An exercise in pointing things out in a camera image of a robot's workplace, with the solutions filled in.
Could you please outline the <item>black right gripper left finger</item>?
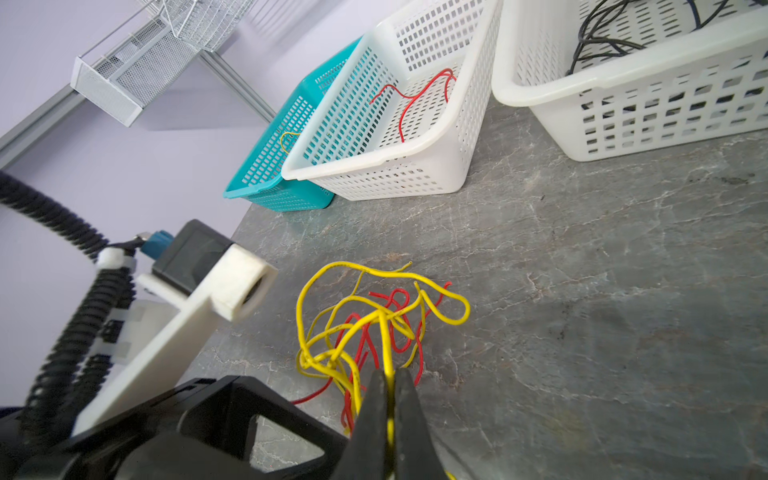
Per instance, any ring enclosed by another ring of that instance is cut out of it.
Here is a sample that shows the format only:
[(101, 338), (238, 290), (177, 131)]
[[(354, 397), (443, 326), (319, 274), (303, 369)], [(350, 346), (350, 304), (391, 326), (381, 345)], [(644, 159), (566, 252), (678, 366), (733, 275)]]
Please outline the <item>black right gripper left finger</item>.
[(372, 373), (352, 436), (332, 479), (387, 479), (389, 392), (385, 374)]

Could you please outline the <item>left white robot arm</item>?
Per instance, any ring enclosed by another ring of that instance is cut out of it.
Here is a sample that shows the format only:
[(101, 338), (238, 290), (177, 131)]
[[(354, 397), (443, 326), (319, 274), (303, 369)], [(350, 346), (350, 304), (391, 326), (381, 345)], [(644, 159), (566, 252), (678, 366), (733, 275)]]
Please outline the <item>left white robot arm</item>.
[(22, 409), (1, 422), (13, 479), (259, 479), (267, 419), (320, 450), (276, 479), (327, 479), (346, 439), (252, 377), (180, 377), (219, 323), (249, 317), (276, 269), (193, 220), (173, 237), (112, 243), (59, 202), (3, 175), (1, 202), (66, 239), (97, 274)]

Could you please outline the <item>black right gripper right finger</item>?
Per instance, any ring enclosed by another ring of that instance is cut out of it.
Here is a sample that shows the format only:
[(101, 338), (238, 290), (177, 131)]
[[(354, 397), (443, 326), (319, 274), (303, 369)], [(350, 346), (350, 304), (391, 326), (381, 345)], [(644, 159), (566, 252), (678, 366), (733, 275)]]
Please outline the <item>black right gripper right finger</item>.
[(409, 370), (394, 375), (394, 478), (448, 479), (434, 447), (414, 380)]

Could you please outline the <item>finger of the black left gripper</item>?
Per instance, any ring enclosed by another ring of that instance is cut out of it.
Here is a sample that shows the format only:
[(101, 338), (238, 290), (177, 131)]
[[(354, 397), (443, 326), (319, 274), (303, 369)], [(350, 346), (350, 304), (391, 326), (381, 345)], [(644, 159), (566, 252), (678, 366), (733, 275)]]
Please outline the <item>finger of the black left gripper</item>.
[(254, 377), (194, 379), (63, 442), (80, 479), (327, 479), (344, 437)]

